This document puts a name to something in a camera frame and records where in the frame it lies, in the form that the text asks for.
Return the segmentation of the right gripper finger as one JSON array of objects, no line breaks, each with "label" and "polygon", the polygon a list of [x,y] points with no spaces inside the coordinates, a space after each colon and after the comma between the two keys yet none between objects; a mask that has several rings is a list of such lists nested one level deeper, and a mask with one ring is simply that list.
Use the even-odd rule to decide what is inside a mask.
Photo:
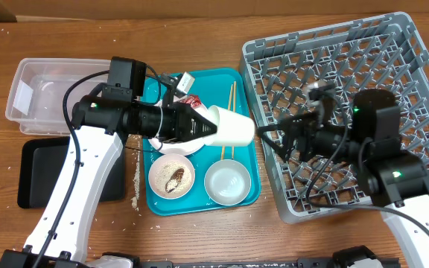
[{"label": "right gripper finger", "polygon": [[269,145],[281,160],[287,162],[293,152],[293,139],[285,136],[282,142],[278,144],[269,138],[267,134],[268,131],[261,132],[261,140]]},{"label": "right gripper finger", "polygon": [[258,127],[256,130],[257,135],[261,135],[266,132],[274,131],[274,130],[282,130],[288,129],[291,125],[295,123],[304,123],[308,120],[315,121],[318,117],[317,112],[309,112],[301,115],[294,115],[290,117],[283,118],[278,123],[268,124],[267,126]]}]

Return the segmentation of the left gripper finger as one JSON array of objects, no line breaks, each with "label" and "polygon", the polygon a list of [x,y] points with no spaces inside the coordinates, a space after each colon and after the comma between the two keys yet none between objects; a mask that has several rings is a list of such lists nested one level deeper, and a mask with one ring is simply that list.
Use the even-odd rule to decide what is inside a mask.
[{"label": "left gripper finger", "polygon": [[192,129],[190,130],[190,140],[205,138],[207,136],[214,135],[216,132],[217,132],[216,128]]},{"label": "left gripper finger", "polygon": [[191,108],[191,134],[215,134],[217,125],[211,122],[208,118]]}]

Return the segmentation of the white paper cup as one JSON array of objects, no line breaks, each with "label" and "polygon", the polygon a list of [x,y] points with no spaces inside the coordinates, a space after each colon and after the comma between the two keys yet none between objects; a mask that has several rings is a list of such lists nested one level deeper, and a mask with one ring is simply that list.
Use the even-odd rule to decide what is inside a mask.
[{"label": "white paper cup", "polygon": [[255,123],[250,117],[219,106],[210,106],[208,114],[217,132],[203,138],[205,145],[245,147],[254,139]]}]

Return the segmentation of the pink bowl with rice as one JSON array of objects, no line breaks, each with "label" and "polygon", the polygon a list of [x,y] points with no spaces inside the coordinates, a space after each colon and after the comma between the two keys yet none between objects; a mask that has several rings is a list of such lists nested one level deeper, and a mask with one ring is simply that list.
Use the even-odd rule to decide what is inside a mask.
[{"label": "pink bowl with rice", "polygon": [[[165,184],[178,169],[185,170],[182,182],[171,193],[165,191]],[[148,183],[151,190],[166,200],[175,200],[185,196],[193,187],[195,171],[192,163],[179,154],[166,154],[159,157],[151,166],[148,174]]]}]

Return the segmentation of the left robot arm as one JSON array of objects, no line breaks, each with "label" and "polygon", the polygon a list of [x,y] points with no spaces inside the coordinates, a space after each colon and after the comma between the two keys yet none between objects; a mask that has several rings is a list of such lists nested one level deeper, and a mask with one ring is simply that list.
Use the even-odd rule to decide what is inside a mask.
[{"label": "left robot arm", "polygon": [[5,250],[0,267],[83,267],[93,217],[128,135],[185,142],[217,132],[217,126],[186,103],[154,106],[136,98],[144,91],[146,63],[113,57],[108,79],[73,109],[63,96],[70,142],[50,200],[23,246]]}]

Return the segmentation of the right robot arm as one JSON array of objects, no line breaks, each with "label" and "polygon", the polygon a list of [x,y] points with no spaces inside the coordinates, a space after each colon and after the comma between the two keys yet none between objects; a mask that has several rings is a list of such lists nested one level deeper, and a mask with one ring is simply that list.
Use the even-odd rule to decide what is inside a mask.
[{"label": "right robot arm", "polygon": [[352,119],[331,124],[343,111],[333,86],[307,91],[313,112],[259,127],[258,136],[283,160],[297,151],[302,162],[314,156],[356,169],[357,185],[370,197],[410,267],[429,267],[429,173],[423,161],[402,149],[400,108],[392,92],[367,89],[355,95]]}]

